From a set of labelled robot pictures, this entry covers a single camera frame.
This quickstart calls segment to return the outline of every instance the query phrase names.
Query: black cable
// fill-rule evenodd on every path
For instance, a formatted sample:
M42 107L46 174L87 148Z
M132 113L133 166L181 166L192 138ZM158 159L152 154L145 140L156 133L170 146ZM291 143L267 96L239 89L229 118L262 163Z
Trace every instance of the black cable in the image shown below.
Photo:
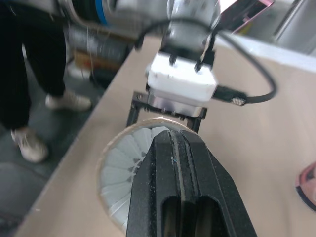
M207 25L207 24L205 24L199 20L196 20L196 19L183 18L183 17L165 19L165 20L155 22L155 23L151 24L150 26L148 26L147 28L145 28L141 32L141 34L139 35L137 41L135 42L135 49L140 49L142 47L145 35L147 33L151 32L152 30L154 30L157 27L168 25L171 22L182 22L182 23L195 24L195 25L199 25L199 26L205 28L205 30L210 32L210 33L213 32L210 25ZM261 103L261 102L265 102L265 101L272 99L277 93L277 84L276 84L275 80L273 79L273 77L271 76L271 74L254 57L252 57L237 42L235 42L231 37L229 37L228 35L226 35L223 32L220 32L220 31L217 31L217 34L223 40L225 40L227 43L232 45L242 56L244 56L265 77L265 79L267 80L267 82L269 83L269 85L272 89L271 92L269 92L268 94L265 94L265 95L247 97L245 103L255 104L255 103Z

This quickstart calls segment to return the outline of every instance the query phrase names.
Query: pink object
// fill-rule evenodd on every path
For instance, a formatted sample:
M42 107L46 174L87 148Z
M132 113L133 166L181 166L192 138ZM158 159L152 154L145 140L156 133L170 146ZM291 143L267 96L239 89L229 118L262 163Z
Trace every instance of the pink object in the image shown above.
M316 162L300 173L296 179L295 187L304 203L316 211Z

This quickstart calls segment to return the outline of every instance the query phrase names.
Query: person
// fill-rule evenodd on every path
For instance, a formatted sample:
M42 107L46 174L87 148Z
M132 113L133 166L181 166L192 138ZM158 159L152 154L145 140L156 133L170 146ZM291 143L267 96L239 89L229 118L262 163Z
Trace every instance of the person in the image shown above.
M22 44L39 85L47 93L48 108L85 111L91 101L65 88L63 29L48 30L23 23L0 1L0 123L11 130L23 158L38 163L47 157L48 149L28 127L31 100Z

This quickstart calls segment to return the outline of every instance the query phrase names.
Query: table surface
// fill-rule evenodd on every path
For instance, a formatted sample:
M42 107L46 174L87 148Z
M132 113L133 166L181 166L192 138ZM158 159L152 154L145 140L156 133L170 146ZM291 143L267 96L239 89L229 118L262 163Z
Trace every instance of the table surface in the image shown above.
M96 191L97 164L106 144L126 124L132 93L145 91L144 71L160 40L146 38L132 52L70 147L17 237L122 237ZM259 237L313 237L316 215L295 192L296 175L316 159L316 75L268 60L279 94L238 107L208 104L200 136L233 177ZM265 93L268 87L237 53L218 47L214 66L221 84ZM140 119L158 117L141 112Z

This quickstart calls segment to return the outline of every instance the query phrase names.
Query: black mount bracket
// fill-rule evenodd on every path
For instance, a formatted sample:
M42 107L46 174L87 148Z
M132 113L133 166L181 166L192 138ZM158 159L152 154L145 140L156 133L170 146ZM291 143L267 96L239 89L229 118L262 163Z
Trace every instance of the black mount bracket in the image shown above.
M203 140L157 135L134 177L126 237L256 237L237 187Z
M180 120L182 121L186 119L188 121L187 127L196 133L198 133L199 127L201 125L201 121L205 119L206 113L207 113L207 108L202 108L202 111L198 117L191 117L191 116L178 114L172 111L158 109L148 104L148 94L134 91L131 107L129 110L128 119L126 123L127 127L137 122L139 112L142 108L147 112L155 112L158 114L168 115L177 119L180 118Z

